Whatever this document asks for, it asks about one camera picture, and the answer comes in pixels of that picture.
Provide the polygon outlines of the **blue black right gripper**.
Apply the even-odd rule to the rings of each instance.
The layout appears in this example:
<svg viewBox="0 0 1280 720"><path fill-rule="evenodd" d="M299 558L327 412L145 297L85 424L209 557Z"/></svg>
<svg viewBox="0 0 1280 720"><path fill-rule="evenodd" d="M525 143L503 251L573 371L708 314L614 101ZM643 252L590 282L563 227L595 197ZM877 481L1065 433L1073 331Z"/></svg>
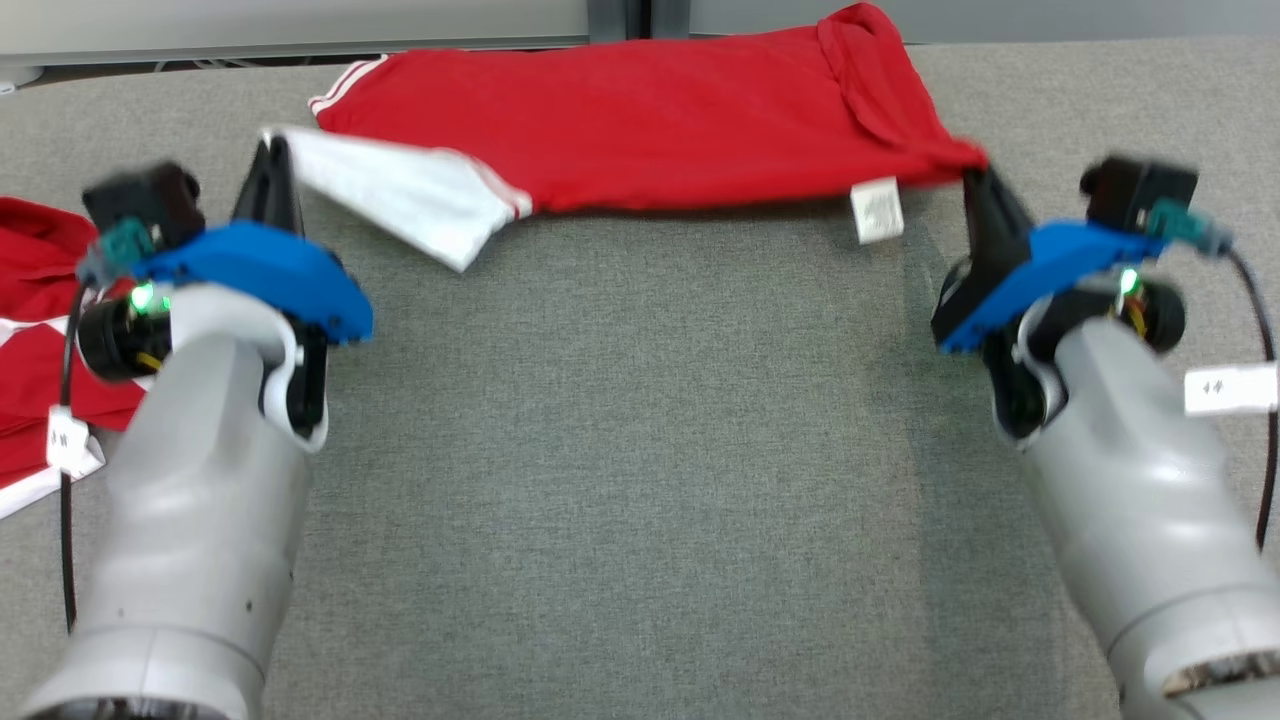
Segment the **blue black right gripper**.
<svg viewBox="0 0 1280 720"><path fill-rule="evenodd" d="M970 354L1046 296L1114 266L1156 259L1165 238L1085 222L1034 228L1030 213L996 167L964 176L969 272L934 310L931 328L943 354Z"/></svg>

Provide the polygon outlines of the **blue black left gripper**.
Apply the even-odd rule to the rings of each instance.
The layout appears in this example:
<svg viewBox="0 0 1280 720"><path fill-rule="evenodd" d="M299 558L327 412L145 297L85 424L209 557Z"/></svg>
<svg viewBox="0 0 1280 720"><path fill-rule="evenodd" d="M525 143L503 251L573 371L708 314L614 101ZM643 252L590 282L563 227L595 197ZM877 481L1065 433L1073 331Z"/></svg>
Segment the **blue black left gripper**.
<svg viewBox="0 0 1280 720"><path fill-rule="evenodd" d="M374 310L358 282L333 252L301 237L305 225L284 137L259 141L230 219L136 261L134 277L224 286L320 327L330 345L372 338Z"/></svg>

